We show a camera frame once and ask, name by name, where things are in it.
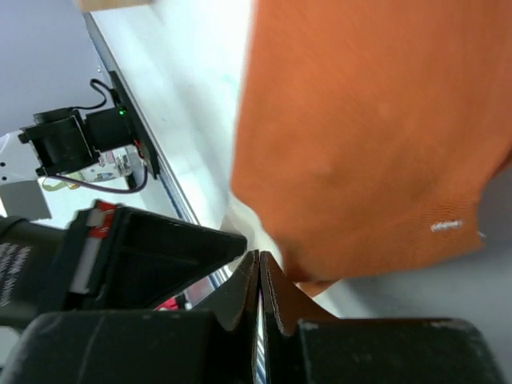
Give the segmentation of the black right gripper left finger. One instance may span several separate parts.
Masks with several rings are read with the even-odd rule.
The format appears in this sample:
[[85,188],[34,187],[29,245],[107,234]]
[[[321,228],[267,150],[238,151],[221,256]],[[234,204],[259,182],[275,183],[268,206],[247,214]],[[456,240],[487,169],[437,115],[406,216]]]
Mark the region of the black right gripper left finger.
[[3,383],[254,383],[259,255],[191,310],[101,310],[37,317]]

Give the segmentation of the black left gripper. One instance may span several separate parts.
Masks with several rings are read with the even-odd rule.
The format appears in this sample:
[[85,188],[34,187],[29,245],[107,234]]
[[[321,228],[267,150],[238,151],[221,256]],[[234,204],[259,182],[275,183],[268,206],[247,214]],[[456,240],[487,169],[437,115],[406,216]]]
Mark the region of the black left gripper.
[[240,234],[96,202],[66,231],[55,263],[58,308],[153,309],[246,248]]

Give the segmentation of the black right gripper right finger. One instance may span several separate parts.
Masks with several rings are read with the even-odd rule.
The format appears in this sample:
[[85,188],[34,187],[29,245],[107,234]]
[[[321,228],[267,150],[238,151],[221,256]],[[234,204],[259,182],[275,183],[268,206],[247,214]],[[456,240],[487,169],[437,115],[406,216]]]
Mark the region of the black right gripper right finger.
[[337,318],[259,255],[269,383],[504,383],[482,334],[453,318]]

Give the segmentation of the orange and cream underwear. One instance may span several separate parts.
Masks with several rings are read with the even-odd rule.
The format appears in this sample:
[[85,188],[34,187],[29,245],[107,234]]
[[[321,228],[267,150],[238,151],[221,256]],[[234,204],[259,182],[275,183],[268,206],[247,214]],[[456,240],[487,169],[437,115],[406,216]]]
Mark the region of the orange and cream underwear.
[[510,160],[510,2],[257,3],[231,189],[309,295],[479,248]]

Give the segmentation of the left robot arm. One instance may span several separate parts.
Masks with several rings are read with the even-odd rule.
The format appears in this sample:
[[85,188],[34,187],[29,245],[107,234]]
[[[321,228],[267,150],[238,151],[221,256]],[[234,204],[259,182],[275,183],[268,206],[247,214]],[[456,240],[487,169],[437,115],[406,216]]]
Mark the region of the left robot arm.
[[[82,117],[62,108],[2,138],[1,179],[61,176],[102,153],[141,146],[128,109]],[[23,328],[58,311],[142,309],[178,293],[241,256],[241,235],[97,200],[61,230],[1,220],[1,324]]]

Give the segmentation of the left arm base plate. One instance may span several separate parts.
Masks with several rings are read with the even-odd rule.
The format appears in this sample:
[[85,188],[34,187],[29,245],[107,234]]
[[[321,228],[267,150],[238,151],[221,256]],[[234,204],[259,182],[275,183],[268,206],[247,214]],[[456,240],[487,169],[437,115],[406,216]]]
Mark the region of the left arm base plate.
[[145,161],[150,175],[156,179],[160,174],[158,153],[146,129],[144,118],[132,102],[129,92],[124,87],[118,73],[110,70],[108,74],[112,84],[112,99],[114,105],[118,108],[118,114],[126,120],[127,129],[130,132],[132,141]]

